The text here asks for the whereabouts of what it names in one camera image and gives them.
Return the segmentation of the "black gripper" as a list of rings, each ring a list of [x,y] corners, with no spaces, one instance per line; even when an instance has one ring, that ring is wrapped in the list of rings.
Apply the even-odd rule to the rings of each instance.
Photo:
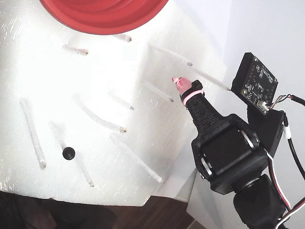
[[[264,148],[272,131],[272,117],[249,114],[245,122],[235,114],[220,115],[205,98],[199,80],[177,80],[182,104],[189,111],[198,136],[192,141],[195,165],[217,193],[237,192],[266,168]]]

